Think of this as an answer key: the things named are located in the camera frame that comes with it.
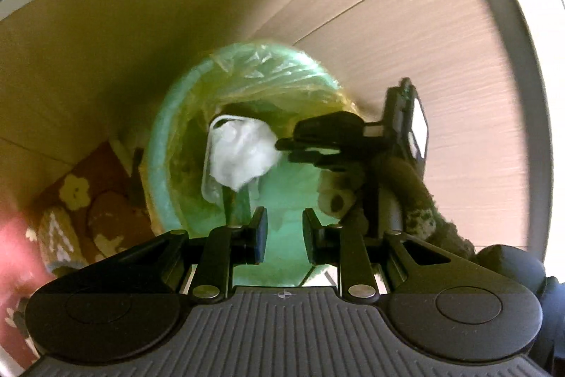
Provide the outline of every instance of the crumpled white tissue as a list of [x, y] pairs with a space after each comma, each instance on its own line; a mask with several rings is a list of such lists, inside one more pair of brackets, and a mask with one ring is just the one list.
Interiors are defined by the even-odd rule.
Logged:
[[281, 157], [275, 133], [261, 120], [230, 120], [210, 135], [210, 175], [236, 192], [267, 173]]

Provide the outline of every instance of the beige wall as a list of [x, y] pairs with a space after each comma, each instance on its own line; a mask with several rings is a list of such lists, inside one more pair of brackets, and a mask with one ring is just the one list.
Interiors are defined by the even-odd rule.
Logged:
[[518, 103], [483, 0], [35, 0], [0, 37], [0, 219], [138, 113], [150, 120], [187, 63], [269, 37], [310, 52], [374, 113], [412, 77], [440, 208], [478, 245], [525, 244]]

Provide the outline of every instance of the green trash can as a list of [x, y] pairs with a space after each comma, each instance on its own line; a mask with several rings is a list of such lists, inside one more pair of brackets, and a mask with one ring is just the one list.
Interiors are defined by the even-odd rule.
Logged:
[[[155, 119], [144, 159], [152, 221], [183, 228], [191, 238], [225, 225], [223, 209], [201, 194], [210, 122], [220, 114], [252, 117], [289, 137], [299, 120], [354, 106], [339, 83], [306, 53], [267, 43], [224, 47], [190, 69], [169, 90]], [[283, 157], [259, 180], [257, 205], [268, 210], [265, 262], [238, 266], [239, 285], [296, 286], [310, 264], [302, 238], [302, 210], [317, 208], [319, 171]], [[321, 215], [324, 224], [334, 222]]]

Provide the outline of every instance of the ribbed black surface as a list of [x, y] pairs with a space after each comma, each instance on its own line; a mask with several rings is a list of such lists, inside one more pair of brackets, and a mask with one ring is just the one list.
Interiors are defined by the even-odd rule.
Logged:
[[331, 288], [238, 288], [221, 305], [197, 307], [160, 349], [113, 366], [52, 358], [29, 377], [534, 377], [522, 357], [460, 366], [422, 355], [400, 341], [377, 309], [341, 301]]

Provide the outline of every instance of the green object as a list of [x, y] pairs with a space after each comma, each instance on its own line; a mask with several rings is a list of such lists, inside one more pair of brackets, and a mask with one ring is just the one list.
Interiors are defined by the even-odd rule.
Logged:
[[[263, 120], [281, 138], [299, 120], [353, 109], [335, 79], [304, 52], [262, 43], [218, 50], [171, 87], [155, 119], [145, 159], [151, 219], [165, 231], [186, 229], [191, 238], [225, 225], [224, 210], [201, 194], [208, 126], [218, 115]], [[283, 158], [261, 178], [253, 205], [268, 211], [265, 262], [236, 267], [236, 284], [297, 285], [303, 279], [310, 265], [302, 210], [317, 208], [318, 175], [312, 165]]]

